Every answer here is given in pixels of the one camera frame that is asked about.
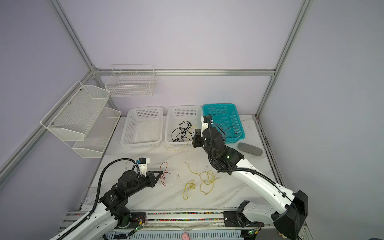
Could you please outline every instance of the teal plastic basket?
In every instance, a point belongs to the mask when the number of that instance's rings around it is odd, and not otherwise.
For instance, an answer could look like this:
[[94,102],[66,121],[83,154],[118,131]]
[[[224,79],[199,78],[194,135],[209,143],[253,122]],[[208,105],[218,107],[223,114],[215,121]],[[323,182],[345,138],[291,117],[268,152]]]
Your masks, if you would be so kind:
[[203,106],[203,114],[204,116],[211,115],[215,123],[213,126],[215,126],[220,133],[222,132],[219,127],[226,133],[225,143],[235,143],[245,138],[244,129],[234,104],[206,104]]

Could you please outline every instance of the wall-mounted wire rack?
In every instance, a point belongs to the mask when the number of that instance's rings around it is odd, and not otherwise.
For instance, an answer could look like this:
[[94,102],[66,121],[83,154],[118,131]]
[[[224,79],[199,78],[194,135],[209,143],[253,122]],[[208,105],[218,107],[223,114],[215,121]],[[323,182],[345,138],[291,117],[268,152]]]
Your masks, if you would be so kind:
[[80,82],[68,92],[72,89],[76,90],[74,94],[58,107],[60,100],[40,124],[82,158],[101,158],[121,112],[105,107],[108,90]]
[[105,89],[112,97],[152,96],[156,86],[154,65],[111,65]]

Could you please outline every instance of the marble tabletop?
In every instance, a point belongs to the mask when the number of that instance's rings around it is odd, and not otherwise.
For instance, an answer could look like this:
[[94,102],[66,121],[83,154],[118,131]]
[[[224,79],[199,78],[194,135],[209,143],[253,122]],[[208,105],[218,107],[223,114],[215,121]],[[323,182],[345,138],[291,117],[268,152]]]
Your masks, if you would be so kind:
[[[205,195],[200,192],[199,186],[202,182],[198,175],[191,173],[188,169],[188,163],[193,171],[203,172],[214,170],[209,164],[207,154],[202,148],[193,148],[187,146],[178,152],[169,149],[168,144],[164,141],[164,132],[166,124],[166,116],[164,116],[163,140],[159,147],[152,148],[137,148],[132,149],[120,144],[121,134],[125,123],[125,117],[121,117],[116,130],[112,136],[106,153],[97,170],[91,187],[97,187],[98,179],[103,168],[113,160],[119,158],[131,158],[137,160],[139,157],[150,158],[148,171],[159,170],[161,163],[168,162],[165,184],[162,185],[159,181],[155,187],[147,187],[140,192],[129,197],[127,208],[131,210],[183,210],[183,209],[225,209],[237,208],[244,200],[249,200],[255,204],[269,205],[269,203],[260,194],[255,192],[246,183],[228,175],[227,173],[217,173],[216,177],[220,179],[215,181],[213,190]],[[251,115],[240,115],[240,119],[244,128],[245,138],[234,144],[227,144],[236,150],[239,142],[248,143],[263,149],[259,134]],[[265,175],[274,179],[271,166],[263,149],[263,154],[257,157],[252,154],[241,152],[258,170]],[[126,170],[132,168],[132,162],[120,161],[111,165],[103,176],[101,184],[100,196],[103,196],[118,180],[118,178]],[[187,190],[188,200],[183,199],[183,191],[186,183],[195,180],[196,188]],[[208,192],[212,185],[202,185],[202,190]],[[89,211],[92,208],[90,205],[82,205],[82,211]]]

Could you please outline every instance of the white wire basket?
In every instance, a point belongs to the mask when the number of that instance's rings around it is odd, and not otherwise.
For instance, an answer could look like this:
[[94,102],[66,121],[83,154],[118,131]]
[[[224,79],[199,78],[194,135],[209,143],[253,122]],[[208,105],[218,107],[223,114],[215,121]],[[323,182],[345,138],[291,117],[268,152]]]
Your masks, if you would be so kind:
[[45,126],[62,141],[84,141],[103,107],[109,99],[109,91],[96,86],[83,86]]
[[157,147],[162,136],[162,107],[133,108],[128,111],[120,143],[132,148]]
[[[173,146],[185,146],[186,144],[191,145],[192,141],[188,142],[188,138],[192,140],[194,136],[193,132],[195,127],[201,128],[201,116],[203,116],[203,109],[200,106],[173,106],[168,109],[167,122],[166,122],[166,133],[165,141]],[[179,124],[188,121],[191,123],[192,135],[189,133],[183,138],[184,141],[174,141],[177,137],[181,136],[182,130],[179,129]],[[183,123],[181,127],[187,128],[188,124]]]
[[101,158],[120,115],[120,111],[103,108],[84,141],[76,142],[72,149],[82,158]]
[[156,86],[153,65],[111,65],[105,89],[112,97],[152,96]]

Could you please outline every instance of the gray sponge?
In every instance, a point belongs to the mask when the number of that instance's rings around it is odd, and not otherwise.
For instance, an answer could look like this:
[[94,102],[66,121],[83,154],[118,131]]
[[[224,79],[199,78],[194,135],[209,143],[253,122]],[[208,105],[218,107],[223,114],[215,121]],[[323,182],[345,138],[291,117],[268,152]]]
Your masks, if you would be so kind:
[[240,151],[247,152],[247,153],[250,153],[250,154],[253,154],[256,156],[261,156],[263,154],[263,150],[261,148],[258,148],[258,147],[255,147],[255,146],[243,143],[243,142],[239,143],[237,145],[237,148]]

